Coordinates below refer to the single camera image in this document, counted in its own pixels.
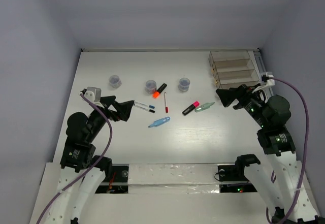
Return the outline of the paperclip jar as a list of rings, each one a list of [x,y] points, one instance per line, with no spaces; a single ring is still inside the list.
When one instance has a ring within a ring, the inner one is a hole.
[[[179,80],[178,88],[181,92],[187,92],[190,86],[190,80],[188,78],[181,78]]]
[[[156,82],[154,80],[148,80],[145,83],[145,91],[148,94],[154,94],[156,92]]]
[[[109,85],[112,88],[119,88],[121,86],[121,80],[120,77],[118,75],[112,75],[109,78]]]

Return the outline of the blue capped white marker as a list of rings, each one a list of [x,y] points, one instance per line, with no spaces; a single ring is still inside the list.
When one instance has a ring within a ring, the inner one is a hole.
[[[134,103],[136,105],[139,105],[139,106],[147,107],[147,108],[150,108],[150,109],[155,109],[155,106],[153,106],[153,105],[148,105],[148,104],[144,104],[144,103],[137,102],[137,101],[134,101]]]

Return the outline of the pink black highlighter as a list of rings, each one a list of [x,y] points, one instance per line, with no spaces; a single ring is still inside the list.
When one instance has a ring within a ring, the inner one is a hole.
[[[195,101],[194,103],[192,103],[190,106],[188,106],[184,111],[182,111],[182,114],[184,116],[186,116],[187,114],[189,114],[191,111],[193,111],[195,108],[197,108],[200,105],[200,103],[198,101]]]

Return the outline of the orange black highlighter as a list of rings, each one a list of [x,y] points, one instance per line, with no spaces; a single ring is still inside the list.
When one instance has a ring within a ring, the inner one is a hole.
[[[167,87],[167,84],[163,83],[153,94],[153,98],[156,99],[163,92],[163,90]]]

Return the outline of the red capped white marker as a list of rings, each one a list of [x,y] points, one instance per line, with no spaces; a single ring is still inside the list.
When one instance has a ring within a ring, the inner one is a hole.
[[[168,109],[168,101],[167,101],[167,93],[166,92],[164,92],[164,104],[165,104],[165,113],[168,113],[169,109]]]

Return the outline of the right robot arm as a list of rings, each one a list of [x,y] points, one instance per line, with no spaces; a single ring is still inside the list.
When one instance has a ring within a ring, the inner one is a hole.
[[[270,223],[324,223],[304,189],[303,165],[297,161],[293,138],[285,124],[291,117],[289,102],[279,95],[261,99],[257,86],[217,89],[224,107],[235,100],[235,110],[244,109],[260,126],[258,142],[269,161],[269,176],[254,154],[238,156],[233,165],[218,166],[220,182],[248,181],[266,204]]]

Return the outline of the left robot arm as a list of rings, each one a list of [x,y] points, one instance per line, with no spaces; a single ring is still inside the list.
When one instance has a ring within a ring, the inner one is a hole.
[[[93,141],[104,125],[112,129],[112,121],[128,121],[134,101],[118,103],[115,96],[90,97],[89,90],[79,93],[93,111],[72,114],[67,120],[66,142],[60,160],[56,194],[45,206],[37,223],[81,223],[82,213],[99,185],[112,177],[112,160],[95,155]]]

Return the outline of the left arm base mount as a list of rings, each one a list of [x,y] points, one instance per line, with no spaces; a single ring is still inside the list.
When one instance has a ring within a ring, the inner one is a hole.
[[[129,165],[113,165],[111,175],[99,185],[96,194],[127,194]]]

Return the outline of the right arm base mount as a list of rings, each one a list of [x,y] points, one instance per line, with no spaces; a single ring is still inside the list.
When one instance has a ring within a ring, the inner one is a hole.
[[[220,193],[256,193],[255,187],[241,173],[238,173],[235,165],[218,165],[214,175],[219,183]]]

